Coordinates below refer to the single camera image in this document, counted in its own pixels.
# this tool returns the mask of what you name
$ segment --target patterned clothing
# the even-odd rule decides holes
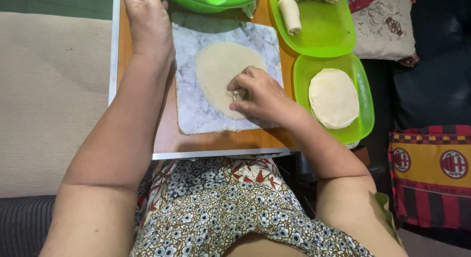
[[[309,256],[373,256],[348,234],[309,219],[271,159],[159,163],[131,257],[219,257],[249,232]]]

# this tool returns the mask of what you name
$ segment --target marble board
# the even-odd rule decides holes
[[[236,121],[222,114],[203,97],[195,73],[198,51],[211,43],[234,42],[258,52],[267,64],[268,74],[283,86],[278,38],[274,28],[184,13],[174,13],[171,20],[177,53],[175,87],[180,133],[189,135],[278,127],[257,118]]]

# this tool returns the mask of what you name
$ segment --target green plastic container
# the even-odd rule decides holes
[[[353,53],[333,58],[300,55],[294,63],[293,70],[296,102],[311,112],[309,85],[311,79],[324,68],[337,68],[347,73],[353,80],[360,104],[360,114],[351,125],[338,130],[326,128],[326,131],[345,145],[365,138],[374,125],[373,100],[363,65]]]
[[[230,8],[243,7],[254,0],[172,0],[197,13],[218,13]]]
[[[302,31],[286,32],[278,0],[269,0],[276,26],[286,44],[294,51],[316,57],[335,57],[350,53],[355,47],[355,28],[346,0],[335,4],[324,1],[299,2]]]

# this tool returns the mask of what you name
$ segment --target woman's left hand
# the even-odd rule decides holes
[[[168,62],[175,59],[172,27],[166,0],[124,0],[135,55]]]

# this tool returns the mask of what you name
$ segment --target wooden table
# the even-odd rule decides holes
[[[241,9],[231,9],[222,13],[212,14],[211,16],[246,20],[256,24],[275,27],[271,10],[269,11],[269,1],[257,0],[257,5],[253,19],[248,19]],[[113,85],[116,85],[116,88],[119,88],[119,83],[124,70],[132,56],[129,21],[126,16],[123,0],[121,0],[121,7],[119,7],[115,2],[114,12],[115,11],[119,11],[119,16],[117,16],[117,13],[114,13],[114,21],[116,17],[120,20],[119,48],[117,75],[116,78],[114,78],[114,74],[112,74],[110,80],[110,102],[116,93]],[[170,3],[169,13],[171,14],[173,12],[187,11],[176,4]],[[286,43],[284,43],[280,35],[278,35],[278,40],[281,45],[280,56],[285,91],[289,96],[294,97],[294,94],[292,93],[292,67],[299,54],[286,46]],[[175,81],[172,81],[171,86],[168,88],[168,93],[164,103],[165,106],[157,128],[154,144],[154,159],[193,158],[222,155],[232,156],[298,151],[291,135],[283,128],[242,131],[239,133],[182,135],[179,133],[177,124],[176,104]]]

